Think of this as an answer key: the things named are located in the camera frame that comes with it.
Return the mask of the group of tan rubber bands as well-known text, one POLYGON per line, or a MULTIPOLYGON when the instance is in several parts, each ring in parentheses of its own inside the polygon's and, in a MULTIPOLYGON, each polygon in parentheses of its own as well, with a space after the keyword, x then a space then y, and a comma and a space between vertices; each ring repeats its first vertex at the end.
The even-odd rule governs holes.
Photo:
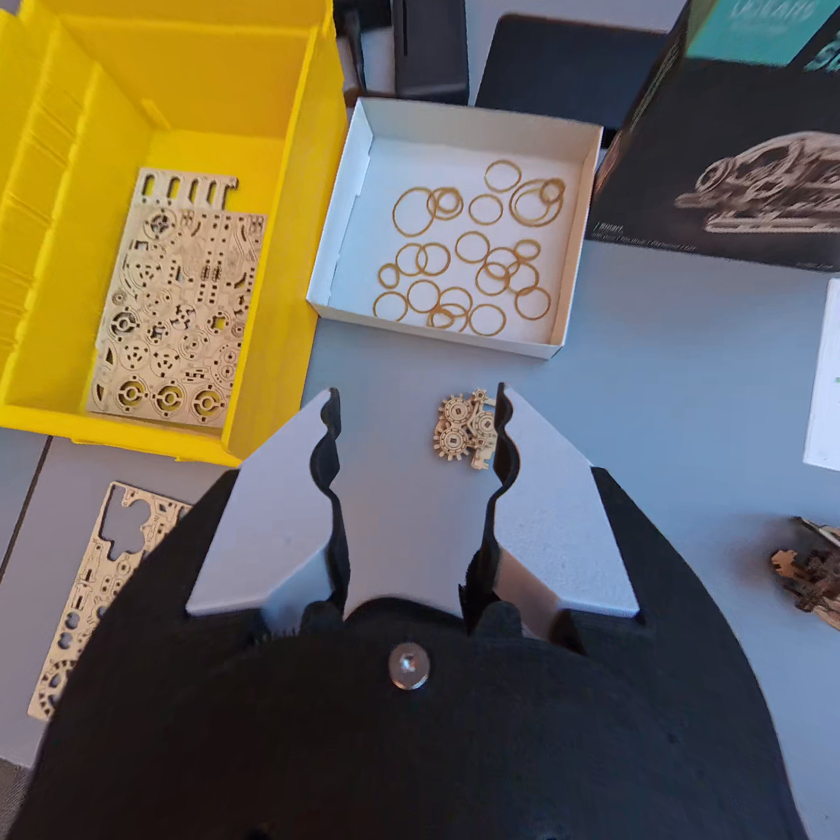
POLYGON ((505 157, 395 192, 363 311, 435 333, 547 342, 563 298, 565 193, 561 173, 505 157))

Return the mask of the yellow plastic bin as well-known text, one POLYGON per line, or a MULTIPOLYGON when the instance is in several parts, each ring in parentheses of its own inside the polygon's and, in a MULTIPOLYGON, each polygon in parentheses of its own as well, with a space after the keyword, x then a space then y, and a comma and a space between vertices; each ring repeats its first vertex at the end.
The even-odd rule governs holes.
POLYGON ((307 303, 347 131, 331 2, 20 2, 2 11, 2 426, 237 466, 299 408, 307 303), (266 215, 225 423, 86 409, 142 168, 235 175, 266 215))

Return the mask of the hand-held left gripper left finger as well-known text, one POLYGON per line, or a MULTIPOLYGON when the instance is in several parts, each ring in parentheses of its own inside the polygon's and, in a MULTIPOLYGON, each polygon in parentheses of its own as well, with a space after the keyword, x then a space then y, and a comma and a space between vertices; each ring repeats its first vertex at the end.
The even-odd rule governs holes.
POLYGON ((257 610, 297 631, 310 604, 344 615, 350 553, 340 499, 340 393, 321 391, 238 469, 186 602, 190 616, 257 610))

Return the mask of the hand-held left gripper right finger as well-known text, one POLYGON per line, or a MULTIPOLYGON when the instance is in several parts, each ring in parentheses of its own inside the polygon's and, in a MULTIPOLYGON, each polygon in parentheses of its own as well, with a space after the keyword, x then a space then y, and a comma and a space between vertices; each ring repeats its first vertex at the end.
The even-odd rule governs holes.
POLYGON ((633 620, 640 606, 591 461, 504 382, 494 424, 500 486, 459 588, 469 632, 495 602, 542 640, 567 612, 633 620))

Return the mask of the small wooden gear assembly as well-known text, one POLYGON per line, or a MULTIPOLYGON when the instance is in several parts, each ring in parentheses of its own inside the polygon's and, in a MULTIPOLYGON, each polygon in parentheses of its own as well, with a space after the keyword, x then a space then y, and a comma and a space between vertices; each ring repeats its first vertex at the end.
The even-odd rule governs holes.
POLYGON ((447 461, 468 456, 473 469, 489 469, 498 441, 495 407, 496 400, 480 388, 443 400, 434 430, 437 456, 447 461))

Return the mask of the white instruction booklet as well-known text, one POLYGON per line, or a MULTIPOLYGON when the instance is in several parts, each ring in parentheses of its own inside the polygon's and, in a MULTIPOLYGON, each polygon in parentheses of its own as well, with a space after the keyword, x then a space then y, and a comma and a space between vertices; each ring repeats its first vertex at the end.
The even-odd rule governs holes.
POLYGON ((839 278, 829 280, 803 461, 839 471, 839 278))

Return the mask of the black chair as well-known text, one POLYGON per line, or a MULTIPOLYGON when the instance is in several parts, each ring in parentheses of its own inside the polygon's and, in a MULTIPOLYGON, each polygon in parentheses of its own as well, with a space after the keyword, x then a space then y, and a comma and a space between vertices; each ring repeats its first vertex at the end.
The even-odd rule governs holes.
POLYGON ((395 96, 465 106, 469 61, 464 1, 393 1, 395 96))
POLYGON ((601 125, 607 148, 666 34, 518 14, 499 18, 476 106, 601 125))

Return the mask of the black model kit box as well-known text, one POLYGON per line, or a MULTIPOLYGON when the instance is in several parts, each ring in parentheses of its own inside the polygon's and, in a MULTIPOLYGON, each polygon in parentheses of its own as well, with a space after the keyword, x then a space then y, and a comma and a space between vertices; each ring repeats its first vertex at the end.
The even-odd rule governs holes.
POLYGON ((686 2, 587 236, 838 274, 839 2, 686 2))

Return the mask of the wooden laser-cut parts sheet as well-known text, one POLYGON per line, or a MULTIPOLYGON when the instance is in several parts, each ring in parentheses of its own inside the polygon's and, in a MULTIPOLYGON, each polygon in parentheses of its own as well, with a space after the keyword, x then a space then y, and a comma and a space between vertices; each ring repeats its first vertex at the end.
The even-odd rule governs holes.
POLYGON ((191 509, 188 503, 119 481, 109 485, 28 703, 30 718, 43 722, 53 718, 70 673, 105 612, 143 559, 160 545, 191 509), (141 548, 133 552, 123 551, 114 559, 110 555, 113 541, 103 537, 102 527, 117 492, 122 493, 119 500, 121 508, 129 509, 142 504, 148 514, 140 523, 141 548))
POLYGON ((266 215, 226 209, 235 175, 142 168, 96 338, 86 409, 221 428, 266 215))

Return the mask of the white cardboard box tray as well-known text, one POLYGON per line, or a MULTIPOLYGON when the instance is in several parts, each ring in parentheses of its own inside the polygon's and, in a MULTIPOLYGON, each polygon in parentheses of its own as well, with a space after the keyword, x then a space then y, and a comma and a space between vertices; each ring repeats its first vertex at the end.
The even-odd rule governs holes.
POLYGON ((603 128, 588 122, 446 106, 361 99, 353 111, 311 273, 308 302, 324 319, 525 355, 554 357, 568 332, 603 128), (547 342, 478 339, 375 318, 363 311, 365 270, 382 243, 396 192, 434 176, 475 172, 489 158, 537 161, 566 181, 567 244, 560 312, 547 342))

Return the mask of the partly built wooden model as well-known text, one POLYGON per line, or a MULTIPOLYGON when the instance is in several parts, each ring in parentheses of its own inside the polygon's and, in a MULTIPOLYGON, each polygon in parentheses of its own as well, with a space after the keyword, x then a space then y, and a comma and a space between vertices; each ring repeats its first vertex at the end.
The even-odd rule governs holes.
POLYGON ((839 528, 819 524, 800 516, 791 521, 819 538, 808 554, 779 549, 770 556, 777 581, 792 593, 794 606, 816 614, 839 630, 839 528))

